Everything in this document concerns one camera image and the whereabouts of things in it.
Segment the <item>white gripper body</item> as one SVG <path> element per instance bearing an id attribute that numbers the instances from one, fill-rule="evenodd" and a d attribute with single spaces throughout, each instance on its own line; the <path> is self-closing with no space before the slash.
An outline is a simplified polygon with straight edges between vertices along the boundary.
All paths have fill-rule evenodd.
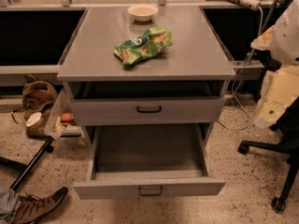
<path id="1" fill-rule="evenodd" d="M 299 97 L 299 67 L 282 65 L 276 72 L 267 71 L 261 88 L 253 123 L 259 128 L 275 124 Z"/>

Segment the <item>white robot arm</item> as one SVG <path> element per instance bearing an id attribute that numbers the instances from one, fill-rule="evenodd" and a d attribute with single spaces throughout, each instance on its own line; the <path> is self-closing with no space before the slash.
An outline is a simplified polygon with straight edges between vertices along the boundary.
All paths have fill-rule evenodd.
<path id="1" fill-rule="evenodd" d="M 269 50 L 281 63 L 276 72 L 263 77 L 255 126 L 268 128 L 299 97 L 299 0 L 293 0 L 276 23 L 251 43 L 254 49 Z"/>

